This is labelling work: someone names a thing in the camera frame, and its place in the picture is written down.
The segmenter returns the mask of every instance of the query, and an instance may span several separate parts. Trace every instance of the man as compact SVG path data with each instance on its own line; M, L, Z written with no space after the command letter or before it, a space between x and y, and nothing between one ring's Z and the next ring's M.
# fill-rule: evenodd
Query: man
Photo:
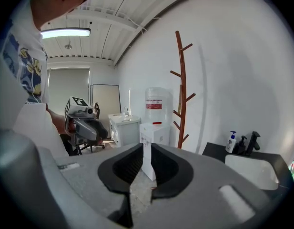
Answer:
M13 130L36 146L51 150L54 157L67 156L59 134L65 134L64 116L48 109L47 55L41 27L73 11L86 0L22 0L0 37L0 53L29 94Z

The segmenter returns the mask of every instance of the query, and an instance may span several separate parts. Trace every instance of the floor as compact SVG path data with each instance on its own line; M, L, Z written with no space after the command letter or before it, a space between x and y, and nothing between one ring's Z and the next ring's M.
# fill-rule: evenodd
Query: floor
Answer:
M94 146L92 148L93 153L105 152L106 150L116 148L114 141L106 139L103 142L105 148L102 149L101 146ZM82 154L90 154L90 148L82 151ZM131 201L131 211L133 222L138 219L138 217L143 213L150 205L151 200L151 188L156 186L156 181L151 181L142 170L138 172L135 180L130 186L130 201Z

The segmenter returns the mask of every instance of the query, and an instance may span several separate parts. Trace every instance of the white ceiling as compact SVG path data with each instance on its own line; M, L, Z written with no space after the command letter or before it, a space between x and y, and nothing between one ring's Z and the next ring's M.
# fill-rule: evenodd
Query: white ceiling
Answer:
M115 65L133 39L162 10L177 0L88 0L75 11L51 21L42 30L65 27L90 28L90 37L58 37L43 40L51 62L61 57L104 59ZM71 41L72 49L65 49Z

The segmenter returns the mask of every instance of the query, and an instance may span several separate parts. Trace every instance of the black faucet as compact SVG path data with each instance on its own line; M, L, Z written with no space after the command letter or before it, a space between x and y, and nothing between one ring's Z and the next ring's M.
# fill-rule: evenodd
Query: black faucet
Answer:
M257 137L260 137L258 132L253 132L250 143L247 146L247 150L245 152L245 156L250 156L252 154L253 149L255 148L256 150L259 150L260 147L258 143L256 142Z

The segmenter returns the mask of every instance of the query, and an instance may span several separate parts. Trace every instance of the wooden coat rack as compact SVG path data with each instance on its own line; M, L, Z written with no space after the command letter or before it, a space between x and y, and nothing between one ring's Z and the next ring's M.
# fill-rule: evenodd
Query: wooden coat rack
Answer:
M181 124L178 125L175 121L173 123L176 125L176 127L180 131L179 143L177 147L182 148L183 142L189 137L188 134L184 137L185 121L186 121L186 104L190 99L192 99L196 95L195 93L193 93L187 98L186 68L185 68L185 59L184 59L184 51L190 48L193 44L191 43L188 46L183 48L180 32L176 31L175 34L176 34L177 44L179 47L181 74L178 74L177 72L174 72L174 71L170 71L170 73L181 78L181 87L180 87L181 111L176 112L175 110L173 110L173 113L181 118Z

